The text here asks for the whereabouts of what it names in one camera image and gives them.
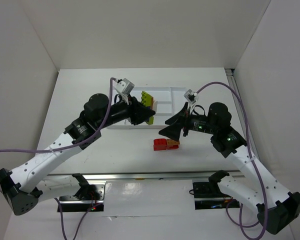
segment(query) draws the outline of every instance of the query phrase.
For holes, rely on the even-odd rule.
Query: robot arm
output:
[[[218,171],[210,176],[209,181],[216,185],[224,194],[232,196],[246,205],[257,214],[258,220],[263,225],[265,211],[268,212],[266,230],[277,234],[300,213],[300,193],[291,193],[265,168],[259,159],[252,153],[249,158],[247,142],[231,127],[231,114],[226,105],[215,102],[210,105],[208,114],[193,114],[198,97],[191,90],[187,91],[185,103],[179,113],[168,119],[168,126],[159,131],[160,135],[179,141],[181,131],[186,137],[189,131],[211,134],[213,147],[224,158],[231,161],[246,178],[255,183],[255,189],[237,182],[226,171]],[[252,161],[256,164],[265,186],[268,209],[265,209],[264,198],[259,184],[259,179]]]
[[[133,125],[138,125],[156,113],[130,95],[133,83],[127,79],[115,81],[117,84],[114,88],[121,96],[121,100],[111,106],[103,128],[125,119]],[[45,149],[46,153],[37,154],[12,170],[4,168],[0,170],[0,189],[15,215],[23,215],[38,202],[47,199],[59,196],[76,196],[80,199],[88,192],[94,191],[94,186],[89,185],[79,173],[57,180],[43,179],[64,161],[80,153],[101,137],[101,133],[96,132],[105,118],[109,101],[111,99],[104,94],[93,95],[84,104],[80,116]]]

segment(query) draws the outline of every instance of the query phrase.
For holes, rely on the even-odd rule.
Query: red toy block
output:
[[[165,138],[157,138],[153,140],[153,150],[161,151],[167,149],[167,140]]]

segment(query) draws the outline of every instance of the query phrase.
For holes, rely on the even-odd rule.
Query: white plastic tray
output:
[[[153,96],[153,100],[157,101],[156,114],[152,125],[145,122],[139,125],[131,125],[128,120],[117,122],[108,127],[108,129],[163,129],[165,121],[178,113],[184,106],[186,99],[184,97],[187,89],[185,87],[135,87],[131,91],[131,96],[141,101],[142,91]],[[113,89],[112,104],[114,104],[116,90]]]

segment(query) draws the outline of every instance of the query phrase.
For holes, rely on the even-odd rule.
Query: black cable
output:
[[[189,194],[191,194],[192,196],[196,196],[197,198],[198,198],[198,196],[206,196],[206,194],[205,193],[196,193],[195,194],[195,192],[194,192],[194,190],[193,189],[191,189],[191,190],[189,190]]]
[[[204,107],[201,106],[201,105],[195,105],[195,107],[193,108],[193,112],[194,112],[195,114],[200,115],[199,113],[196,112],[196,110],[195,110],[196,107],[202,109],[202,110],[203,110],[203,115],[206,115],[206,110],[205,110]]]
[[[119,102],[121,102],[122,101],[122,96],[121,95],[119,95],[119,94],[116,94],[115,96],[114,96],[114,104],[116,104],[117,103],[117,98],[119,97]]]
[[[91,192],[89,192],[90,196],[91,196],[91,203],[90,203],[90,207],[93,206],[93,203],[94,203],[94,196],[92,195]]]

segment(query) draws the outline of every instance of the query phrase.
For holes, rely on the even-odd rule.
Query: yellow lego brick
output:
[[[154,124],[154,120],[155,120],[154,116],[151,116],[151,117],[149,118],[149,121],[146,121],[146,124],[152,125],[152,124]]]
[[[142,91],[141,93],[141,103],[145,106],[145,107],[151,107],[152,106],[152,103],[153,103],[153,97],[145,92],[145,91]]]

